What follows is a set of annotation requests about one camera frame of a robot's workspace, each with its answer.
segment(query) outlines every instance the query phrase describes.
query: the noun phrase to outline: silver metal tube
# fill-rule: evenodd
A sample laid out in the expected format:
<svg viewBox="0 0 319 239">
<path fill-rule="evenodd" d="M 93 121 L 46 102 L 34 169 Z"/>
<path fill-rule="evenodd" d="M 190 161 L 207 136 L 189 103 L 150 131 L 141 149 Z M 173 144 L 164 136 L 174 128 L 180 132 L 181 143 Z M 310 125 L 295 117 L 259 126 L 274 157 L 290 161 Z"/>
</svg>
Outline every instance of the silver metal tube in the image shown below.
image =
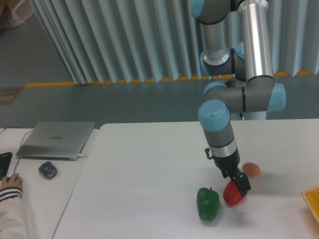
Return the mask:
<svg viewBox="0 0 319 239">
<path fill-rule="evenodd" d="M 213 25 L 201 24 L 204 44 L 204 60 L 213 66 L 225 63 L 229 58 L 226 46 L 224 21 Z"/>
<path fill-rule="evenodd" d="M 224 157 L 232 155 L 236 151 L 237 149 L 236 140 L 233 139 L 233 141 L 225 147 L 215 148 L 210 146 L 209 149 L 212 155 L 215 155 L 216 157 L 219 157 L 219 158 L 224 158 Z"/>
<path fill-rule="evenodd" d="M 245 0 L 238 7 L 244 30 L 246 79 L 274 76 L 267 28 L 266 0 Z"/>
</svg>

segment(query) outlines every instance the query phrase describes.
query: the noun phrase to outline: green bell pepper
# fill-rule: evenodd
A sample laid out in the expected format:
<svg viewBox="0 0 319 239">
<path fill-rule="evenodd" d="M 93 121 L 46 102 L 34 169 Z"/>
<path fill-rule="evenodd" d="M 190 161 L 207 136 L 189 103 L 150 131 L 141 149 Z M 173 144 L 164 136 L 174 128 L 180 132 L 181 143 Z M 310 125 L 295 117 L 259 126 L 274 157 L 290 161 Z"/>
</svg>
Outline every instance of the green bell pepper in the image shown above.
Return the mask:
<svg viewBox="0 0 319 239">
<path fill-rule="evenodd" d="M 201 188 L 197 193 L 197 209 L 201 219 L 212 221 L 219 209 L 219 195 L 211 188 Z"/>
</svg>

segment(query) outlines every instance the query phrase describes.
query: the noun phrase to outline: gray computer mouse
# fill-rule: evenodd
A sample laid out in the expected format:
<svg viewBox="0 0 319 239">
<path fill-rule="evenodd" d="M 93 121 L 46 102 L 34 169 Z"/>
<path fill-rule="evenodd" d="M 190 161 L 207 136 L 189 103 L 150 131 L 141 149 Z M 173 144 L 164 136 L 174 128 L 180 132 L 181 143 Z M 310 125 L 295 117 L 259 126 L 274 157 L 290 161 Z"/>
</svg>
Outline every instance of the gray computer mouse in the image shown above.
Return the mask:
<svg viewBox="0 0 319 239">
<path fill-rule="evenodd" d="M 54 165 L 50 161 L 47 161 L 47 162 L 43 163 L 39 167 L 39 171 L 47 179 L 54 178 L 56 176 L 56 174 L 58 173 L 58 170 L 56 169 L 56 167 L 54 167 Z"/>
</svg>

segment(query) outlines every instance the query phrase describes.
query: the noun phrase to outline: laptop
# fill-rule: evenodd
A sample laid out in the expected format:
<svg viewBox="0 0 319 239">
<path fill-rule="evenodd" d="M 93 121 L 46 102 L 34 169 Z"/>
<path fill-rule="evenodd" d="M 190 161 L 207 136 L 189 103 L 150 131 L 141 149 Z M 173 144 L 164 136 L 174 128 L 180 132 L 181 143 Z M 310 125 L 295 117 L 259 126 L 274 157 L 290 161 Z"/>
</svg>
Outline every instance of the laptop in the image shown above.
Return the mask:
<svg viewBox="0 0 319 239">
<path fill-rule="evenodd" d="M 23 143 L 17 157 L 77 160 L 94 122 L 39 122 Z"/>
</svg>

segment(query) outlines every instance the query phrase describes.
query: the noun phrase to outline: hand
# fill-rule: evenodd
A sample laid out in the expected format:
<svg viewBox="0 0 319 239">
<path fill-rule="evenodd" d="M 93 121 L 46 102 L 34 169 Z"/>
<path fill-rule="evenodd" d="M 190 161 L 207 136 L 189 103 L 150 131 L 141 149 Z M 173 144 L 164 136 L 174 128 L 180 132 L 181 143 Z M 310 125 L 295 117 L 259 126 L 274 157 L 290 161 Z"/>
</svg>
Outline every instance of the hand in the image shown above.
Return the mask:
<svg viewBox="0 0 319 239">
<path fill-rule="evenodd" d="M 11 177 L 2 178 L 0 190 L 4 188 L 11 188 L 11 187 L 20 188 L 22 191 L 23 182 L 22 182 L 22 178 L 19 177 L 18 173 L 11 175 Z"/>
</svg>

